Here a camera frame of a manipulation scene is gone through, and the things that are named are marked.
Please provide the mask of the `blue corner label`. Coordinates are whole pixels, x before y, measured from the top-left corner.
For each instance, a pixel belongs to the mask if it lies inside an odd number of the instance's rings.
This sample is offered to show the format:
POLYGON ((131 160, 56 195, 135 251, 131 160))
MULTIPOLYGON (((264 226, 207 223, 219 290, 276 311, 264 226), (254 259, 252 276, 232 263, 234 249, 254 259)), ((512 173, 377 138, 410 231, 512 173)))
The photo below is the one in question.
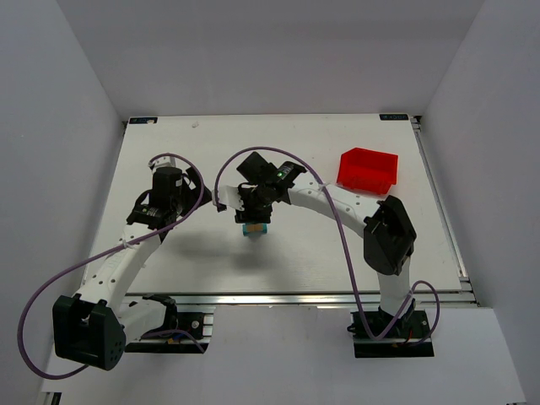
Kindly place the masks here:
POLYGON ((158 121, 157 116, 142 116, 142 117, 131 117, 128 121, 129 125, 148 125, 155 124, 158 121))
POLYGON ((400 113, 381 113, 379 115, 379 118, 382 121, 408 121, 409 120, 408 114, 400 114, 400 113))

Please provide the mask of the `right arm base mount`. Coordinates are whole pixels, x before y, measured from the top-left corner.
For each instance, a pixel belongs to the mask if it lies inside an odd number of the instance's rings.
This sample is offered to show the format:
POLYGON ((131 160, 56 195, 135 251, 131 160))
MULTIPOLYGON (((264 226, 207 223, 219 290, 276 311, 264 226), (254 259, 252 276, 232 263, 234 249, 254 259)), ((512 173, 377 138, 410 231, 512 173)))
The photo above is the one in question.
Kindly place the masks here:
POLYGON ((424 310, 414 310, 407 321, 398 320, 380 341, 371 339, 357 311, 351 313, 347 327, 353 335, 356 359, 433 358, 435 351, 430 337, 429 320, 424 310))

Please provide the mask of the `left blue corner label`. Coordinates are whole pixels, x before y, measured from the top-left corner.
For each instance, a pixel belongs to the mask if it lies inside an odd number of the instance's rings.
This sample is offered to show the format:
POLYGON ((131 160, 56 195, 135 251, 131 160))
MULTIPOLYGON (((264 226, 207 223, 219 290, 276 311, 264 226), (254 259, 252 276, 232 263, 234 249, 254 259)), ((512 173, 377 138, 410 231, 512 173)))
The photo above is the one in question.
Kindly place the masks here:
POLYGON ((155 124, 158 121, 157 116, 142 116, 142 117, 131 117, 128 121, 129 125, 148 125, 155 124))

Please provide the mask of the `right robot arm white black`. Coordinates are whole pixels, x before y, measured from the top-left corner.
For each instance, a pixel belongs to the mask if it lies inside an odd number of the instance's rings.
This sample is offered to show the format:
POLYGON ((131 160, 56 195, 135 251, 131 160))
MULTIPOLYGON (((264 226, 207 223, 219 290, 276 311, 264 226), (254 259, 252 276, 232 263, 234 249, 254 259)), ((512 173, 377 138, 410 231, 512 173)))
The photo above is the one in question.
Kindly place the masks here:
POLYGON ((305 165, 286 161, 276 166, 257 152, 236 170, 246 180, 227 190, 236 223, 269 224, 275 203, 333 219, 362 238, 364 261, 377 272, 382 313, 401 318, 413 306, 409 265, 417 233, 399 198, 363 197, 323 182, 305 165))

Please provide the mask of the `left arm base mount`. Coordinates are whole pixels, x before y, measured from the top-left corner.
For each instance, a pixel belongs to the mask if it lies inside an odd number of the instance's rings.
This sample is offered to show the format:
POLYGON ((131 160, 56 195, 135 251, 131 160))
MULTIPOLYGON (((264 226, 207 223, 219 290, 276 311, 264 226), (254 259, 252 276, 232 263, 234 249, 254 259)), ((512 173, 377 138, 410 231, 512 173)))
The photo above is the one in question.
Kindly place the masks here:
POLYGON ((203 354, 212 335, 213 313, 190 306, 178 307, 167 295, 151 294, 139 302, 133 301, 128 309, 146 309, 154 304, 161 315, 158 325, 144 330, 140 337, 127 343, 125 351, 137 354, 203 354))

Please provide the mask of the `right blue corner label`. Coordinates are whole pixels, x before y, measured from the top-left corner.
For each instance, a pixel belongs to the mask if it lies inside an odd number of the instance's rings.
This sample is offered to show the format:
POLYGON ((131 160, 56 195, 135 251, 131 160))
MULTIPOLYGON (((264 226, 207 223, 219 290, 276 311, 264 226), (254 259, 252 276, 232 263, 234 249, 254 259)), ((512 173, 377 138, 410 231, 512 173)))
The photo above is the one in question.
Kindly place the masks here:
POLYGON ((379 118, 382 121, 408 121, 409 120, 408 114, 400 114, 400 113, 381 113, 379 115, 379 118))

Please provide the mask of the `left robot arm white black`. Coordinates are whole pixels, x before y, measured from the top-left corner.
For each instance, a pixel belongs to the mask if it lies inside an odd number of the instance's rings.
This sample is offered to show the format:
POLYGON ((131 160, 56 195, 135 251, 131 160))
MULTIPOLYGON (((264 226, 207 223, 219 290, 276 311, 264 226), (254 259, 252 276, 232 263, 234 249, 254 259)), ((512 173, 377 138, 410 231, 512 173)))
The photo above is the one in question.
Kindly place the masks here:
POLYGON ((153 170, 152 186, 127 216, 118 250, 73 296, 60 296, 52 307, 58 357, 111 370, 131 342, 176 333, 178 310, 171 297, 147 294, 128 305, 123 300, 176 222, 210 199, 196 169, 161 165, 153 170))

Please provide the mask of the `aluminium table front rail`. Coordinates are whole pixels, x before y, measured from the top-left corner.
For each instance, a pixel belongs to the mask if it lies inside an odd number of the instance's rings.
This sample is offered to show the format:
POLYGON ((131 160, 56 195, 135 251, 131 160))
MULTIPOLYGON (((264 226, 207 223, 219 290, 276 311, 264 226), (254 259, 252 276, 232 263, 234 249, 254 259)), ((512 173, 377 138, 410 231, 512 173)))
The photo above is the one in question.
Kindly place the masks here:
MULTIPOLYGON (((441 304, 446 305, 476 305, 477 301, 472 292, 438 293, 441 304)), ((355 305, 352 294, 240 294, 240 295, 171 295, 181 305, 355 305)), ((364 305, 380 303, 379 294, 362 294, 364 305)), ((435 304, 433 294, 420 291, 414 298, 417 304, 435 304)))

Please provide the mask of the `red plastic bin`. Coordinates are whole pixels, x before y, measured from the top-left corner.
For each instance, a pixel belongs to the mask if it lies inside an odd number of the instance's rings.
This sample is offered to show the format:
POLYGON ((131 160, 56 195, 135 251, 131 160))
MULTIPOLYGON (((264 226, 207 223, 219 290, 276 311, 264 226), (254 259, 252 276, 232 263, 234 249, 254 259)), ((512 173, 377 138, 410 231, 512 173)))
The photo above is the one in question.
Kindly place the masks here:
POLYGON ((349 190, 387 194, 397 184, 398 156, 365 148, 341 155, 337 184, 349 190))

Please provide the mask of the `teal arch wood block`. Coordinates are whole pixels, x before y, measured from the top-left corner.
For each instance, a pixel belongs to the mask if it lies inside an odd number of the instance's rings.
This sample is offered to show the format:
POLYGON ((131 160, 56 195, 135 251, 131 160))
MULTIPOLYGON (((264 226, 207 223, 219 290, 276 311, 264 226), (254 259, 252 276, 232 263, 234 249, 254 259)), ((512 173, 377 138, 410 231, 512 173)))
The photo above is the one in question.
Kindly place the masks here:
POLYGON ((242 234, 244 236, 265 235, 267 224, 243 224, 242 234))

